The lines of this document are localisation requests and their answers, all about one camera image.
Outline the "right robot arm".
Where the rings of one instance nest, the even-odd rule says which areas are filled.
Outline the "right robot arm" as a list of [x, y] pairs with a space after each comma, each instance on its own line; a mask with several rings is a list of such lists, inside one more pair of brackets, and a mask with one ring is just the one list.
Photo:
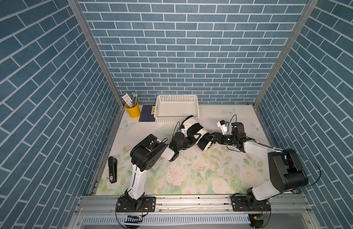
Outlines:
[[247, 190], [248, 201], [268, 200], [308, 185], [307, 174], [295, 150], [278, 149], [259, 143], [246, 135], [244, 125], [240, 122], [233, 123], [231, 131], [230, 135], [225, 131], [207, 134], [205, 139], [213, 144], [236, 147], [240, 152], [256, 156], [268, 164], [268, 179]]

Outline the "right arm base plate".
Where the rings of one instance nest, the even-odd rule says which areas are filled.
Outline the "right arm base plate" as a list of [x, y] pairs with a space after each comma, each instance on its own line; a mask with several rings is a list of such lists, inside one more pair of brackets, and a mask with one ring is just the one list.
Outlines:
[[253, 196], [233, 195], [231, 196], [233, 211], [271, 211], [271, 205], [268, 200], [258, 201]]

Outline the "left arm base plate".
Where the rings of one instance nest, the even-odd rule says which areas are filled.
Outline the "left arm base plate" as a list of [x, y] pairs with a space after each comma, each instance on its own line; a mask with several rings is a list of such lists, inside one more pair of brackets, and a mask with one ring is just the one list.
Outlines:
[[129, 195], [122, 195], [116, 204], [116, 212], [154, 212], [156, 206], [156, 197], [141, 196], [135, 200]]

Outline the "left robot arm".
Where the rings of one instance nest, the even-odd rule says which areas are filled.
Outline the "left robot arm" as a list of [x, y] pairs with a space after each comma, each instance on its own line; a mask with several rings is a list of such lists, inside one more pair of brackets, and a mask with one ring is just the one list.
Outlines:
[[141, 201], [145, 194], [145, 182], [147, 171], [162, 157], [170, 162], [176, 160], [181, 150], [186, 150], [194, 146], [202, 137], [201, 134], [189, 133], [184, 135], [177, 132], [169, 144], [159, 140], [155, 135], [149, 134], [138, 143], [130, 153], [133, 168], [130, 187], [125, 191], [125, 196], [129, 201]]

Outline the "black white striped pillowcase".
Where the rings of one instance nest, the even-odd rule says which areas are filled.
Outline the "black white striped pillowcase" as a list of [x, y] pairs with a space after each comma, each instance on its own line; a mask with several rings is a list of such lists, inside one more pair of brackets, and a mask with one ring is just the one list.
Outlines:
[[211, 147], [212, 142], [207, 138], [210, 133], [198, 122], [193, 116], [188, 116], [181, 124], [181, 132], [185, 136], [193, 136], [196, 140], [197, 146], [202, 150], [206, 151]]

